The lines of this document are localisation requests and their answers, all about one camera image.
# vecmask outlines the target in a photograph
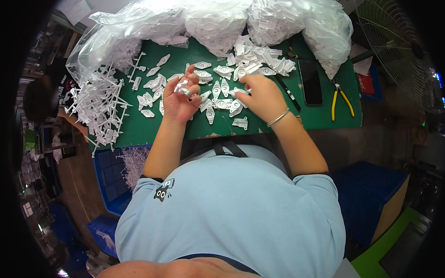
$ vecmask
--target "bag of plastic parts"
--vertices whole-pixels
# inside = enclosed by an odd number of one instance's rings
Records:
[[[188,0],[184,8],[187,32],[212,54],[225,58],[246,27],[251,3],[252,0]]]
[[[187,47],[183,6],[179,0],[137,0],[116,14],[96,12],[89,16],[108,26],[118,39],[152,40],[159,45]]]
[[[256,45],[275,45],[304,29],[312,7],[306,0],[253,0],[247,29]]]
[[[138,0],[116,14],[94,13],[90,18],[97,24],[80,38],[66,67],[82,87],[101,65],[113,63],[126,73],[141,50],[141,39],[187,47],[182,12],[179,0]]]
[[[305,19],[303,37],[330,80],[341,64],[348,60],[354,31],[342,5],[333,0],[311,4],[312,14]]]

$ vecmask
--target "black t-shirt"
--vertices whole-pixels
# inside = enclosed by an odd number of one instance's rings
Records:
[[[65,67],[67,59],[54,59],[53,63],[46,69],[45,75],[51,77],[51,84],[53,89],[59,94],[59,101],[57,107],[50,115],[52,118],[57,117],[59,106],[70,106],[73,104],[71,94],[67,94],[72,88],[77,87],[77,83],[71,77],[68,70]]]

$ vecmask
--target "light blue t-shirt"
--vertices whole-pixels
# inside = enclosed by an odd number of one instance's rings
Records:
[[[247,158],[211,150],[163,183],[141,178],[117,225],[119,260],[216,254],[264,277],[332,277],[346,241],[332,179],[291,180],[266,149],[240,148]]]

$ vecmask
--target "metal fan grille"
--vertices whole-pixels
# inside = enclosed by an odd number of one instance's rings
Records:
[[[415,28],[393,0],[367,0],[356,9],[372,50],[391,78],[415,102],[430,110],[433,90],[412,45],[421,45]]]

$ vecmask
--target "yellow pliers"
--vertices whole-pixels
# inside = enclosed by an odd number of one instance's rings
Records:
[[[335,103],[337,101],[337,93],[340,92],[341,96],[344,98],[346,103],[349,106],[349,110],[351,110],[351,115],[354,117],[354,109],[352,109],[351,103],[349,102],[348,98],[344,95],[344,92],[340,88],[340,84],[335,83],[335,92],[334,92],[334,99],[332,100],[332,109],[331,109],[331,117],[332,121],[335,121]]]

